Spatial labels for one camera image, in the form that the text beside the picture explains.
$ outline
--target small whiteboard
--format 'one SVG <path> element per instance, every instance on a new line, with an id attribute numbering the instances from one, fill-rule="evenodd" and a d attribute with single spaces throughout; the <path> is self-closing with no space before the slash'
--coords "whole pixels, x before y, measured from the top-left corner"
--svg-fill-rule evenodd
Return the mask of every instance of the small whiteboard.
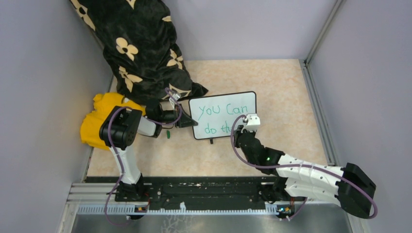
<path id="1" fill-rule="evenodd" d="M 240 115 L 256 113 L 256 93 L 253 91 L 200 97 L 189 100 L 195 139 L 230 136 L 233 122 Z"/>

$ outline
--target floral patterned blanket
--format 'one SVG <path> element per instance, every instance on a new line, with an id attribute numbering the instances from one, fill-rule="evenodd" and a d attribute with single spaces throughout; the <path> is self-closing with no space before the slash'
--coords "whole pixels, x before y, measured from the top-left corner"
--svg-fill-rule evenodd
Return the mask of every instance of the floral patterned blanket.
<path id="1" fill-rule="evenodd" d="M 181 99 L 206 88 L 190 79 L 169 8 L 160 0 L 70 0 L 104 44 L 103 56 L 117 78 L 117 91 L 139 104 L 166 100 L 164 88 Z"/>

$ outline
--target white wall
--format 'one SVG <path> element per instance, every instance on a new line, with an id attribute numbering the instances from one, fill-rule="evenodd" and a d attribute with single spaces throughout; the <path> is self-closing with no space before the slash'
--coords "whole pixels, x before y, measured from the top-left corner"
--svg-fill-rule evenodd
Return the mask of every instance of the white wall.
<path id="1" fill-rule="evenodd" d="M 311 64 L 342 163 L 376 183 L 373 233 L 411 232 L 412 1 L 347 1 Z"/>
<path id="2" fill-rule="evenodd" d="M 111 70 L 68 0 L 0 1 L 0 232 L 55 232 Z"/>
<path id="3" fill-rule="evenodd" d="M 308 55 L 334 0 L 164 0 L 186 60 Z"/>

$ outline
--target purple cable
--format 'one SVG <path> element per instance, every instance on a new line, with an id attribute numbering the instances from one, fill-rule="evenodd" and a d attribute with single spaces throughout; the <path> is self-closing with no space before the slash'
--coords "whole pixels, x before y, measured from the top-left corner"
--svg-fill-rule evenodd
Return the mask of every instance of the purple cable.
<path id="1" fill-rule="evenodd" d="M 252 166 L 252 167 L 255 167 L 255 168 L 260 168 L 260 169 L 274 169 L 274 168 L 283 168 L 283 167 L 306 167 L 306 168 L 312 168 L 312 169 L 321 171 L 321 172 L 326 173 L 326 174 L 328 174 L 328 175 L 331 175 L 331 176 L 333 176 L 333 177 L 335 177 L 335 178 L 338 178 L 338 179 L 342 180 L 343 182 L 348 183 L 349 185 L 351 185 L 352 187 L 354 187 L 356 190 L 358 190 L 362 195 L 364 195 L 364 196 L 368 199 L 368 201 L 372 204 L 372 206 L 373 206 L 373 208 L 374 208 L 374 213 L 373 213 L 371 216 L 369 216 L 368 219 L 375 218 L 376 215 L 378 215 L 378 207 L 377 207 L 375 201 L 374 201 L 365 191 L 363 191 L 361 188 L 359 188 L 356 184 L 354 184 L 354 183 L 351 182 L 350 180 L 348 180 L 348 179 L 346 179 L 346 178 L 344 178 L 344 177 L 342 177 L 342 176 L 336 175 L 335 173 L 333 173 L 333 172 L 331 172 L 331 171 L 328 171 L 328 170 L 325 170 L 325 169 L 323 169 L 323 168 L 316 167 L 316 166 L 313 166 L 313 167 L 312 167 L 311 165 L 306 165 L 306 164 L 302 164 L 302 165 L 301 165 L 301 164 L 290 164 L 290 165 L 259 166 L 259 165 L 251 164 L 250 162 L 244 160 L 244 159 L 239 155 L 238 151 L 236 150 L 236 147 L 235 147 L 235 139 L 234 139 L 234 138 L 235 138 L 235 137 L 234 137 L 234 132 L 235 132 L 236 122 L 238 122 L 239 119 L 241 119 L 241 118 L 243 118 L 243 117 L 246 117 L 246 116 L 245 116 L 245 115 L 240 115 L 238 118 L 236 118 L 235 122 L 234 122 L 233 125 L 232 125 L 232 131 L 231 131 L 231 133 L 230 133 L 230 143 L 232 144 L 233 151 L 235 152 L 236 156 L 237 156 L 242 162 L 244 162 L 245 164 L 247 164 L 247 165 L 249 165 L 249 166 Z"/>
<path id="2" fill-rule="evenodd" d="M 113 192 L 116 190 L 117 185 L 119 185 L 119 183 L 120 183 L 120 181 L 121 181 L 121 179 L 123 178 L 123 175 L 124 175 L 124 166 L 123 166 L 123 163 L 121 162 L 119 152 L 117 151 L 117 148 L 115 147 L 115 144 L 113 143 L 113 140 L 112 140 L 112 135 L 110 134 L 110 132 L 111 132 L 111 130 L 112 130 L 113 120 L 116 118 L 116 116 L 119 114 L 119 112 L 120 112 L 121 110 L 123 110 L 123 109 L 132 109 L 132 108 L 126 106 L 126 107 L 121 107 L 121 108 L 119 108 L 118 110 L 116 110 L 116 111 L 113 113 L 113 115 L 112 115 L 112 117 L 111 117 L 111 119 L 110 119 L 110 121 L 109 121 L 109 126 L 107 127 L 107 130 L 108 130 L 107 136 L 108 136 L 108 138 L 109 138 L 110 145 L 111 145 L 111 147 L 113 148 L 113 150 L 114 150 L 114 152 L 115 152 L 115 154 L 116 154 L 116 158 L 117 158 L 117 160 L 118 160 L 118 162 L 119 162 L 119 164 L 120 164 L 120 177 L 119 177 L 119 179 L 116 181 L 116 183 L 115 183 L 115 185 L 113 186 L 112 190 L 109 192 L 109 196 L 107 197 L 106 204 L 104 205 L 104 215 L 106 216 L 107 221 L 108 221 L 110 224 L 112 224 L 112 225 L 114 225 L 114 226 L 119 226 L 119 227 L 121 227 L 121 226 L 127 226 L 127 225 L 130 223 L 130 221 L 126 221 L 126 222 L 123 223 L 123 224 L 117 224 L 117 223 L 114 223 L 114 222 L 110 221 L 109 216 L 107 215 L 107 205 L 109 204 L 110 197 L 112 196 Z"/>
<path id="3" fill-rule="evenodd" d="M 156 124 L 158 124 L 158 125 L 173 125 L 173 124 L 175 124 L 176 122 L 178 122 L 179 120 L 180 120 L 180 118 L 182 117 L 182 112 L 183 112 L 183 109 L 182 109 L 182 106 L 180 106 L 180 104 L 177 102 L 177 100 L 175 99 L 175 98 L 173 98 L 173 96 L 169 93 L 169 91 L 171 92 L 172 90 L 170 90 L 169 88 L 165 88 L 165 91 L 166 91 L 166 94 L 168 94 L 168 96 L 177 104 L 177 106 L 179 107 L 179 116 L 177 117 L 177 119 L 174 121 L 174 122 L 172 122 L 172 123 L 162 123 L 162 122 L 158 122 L 158 121 L 155 121 L 155 120 L 150 120 L 150 119 L 148 119 L 148 118 L 146 118 L 146 119 L 148 119 L 149 121 L 151 121 L 151 122 L 153 122 L 153 123 L 156 123 Z"/>

